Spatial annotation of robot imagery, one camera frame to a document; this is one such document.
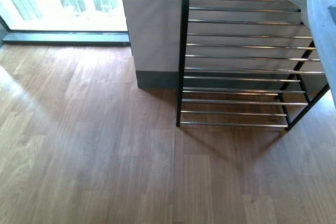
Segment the wooden floor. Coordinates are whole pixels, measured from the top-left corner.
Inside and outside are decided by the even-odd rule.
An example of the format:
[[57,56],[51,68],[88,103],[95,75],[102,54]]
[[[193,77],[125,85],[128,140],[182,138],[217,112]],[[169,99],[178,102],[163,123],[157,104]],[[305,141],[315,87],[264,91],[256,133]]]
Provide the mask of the wooden floor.
[[176,128],[129,48],[0,50],[0,223],[335,224],[328,93],[290,132]]

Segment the door threshold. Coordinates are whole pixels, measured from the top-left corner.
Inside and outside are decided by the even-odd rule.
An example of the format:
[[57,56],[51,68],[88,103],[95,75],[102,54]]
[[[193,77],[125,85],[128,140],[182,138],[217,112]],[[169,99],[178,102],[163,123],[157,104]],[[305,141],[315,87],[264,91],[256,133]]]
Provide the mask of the door threshold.
[[3,39],[5,44],[59,45],[59,46],[130,46],[128,32],[115,33],[22,33],[11,32]]

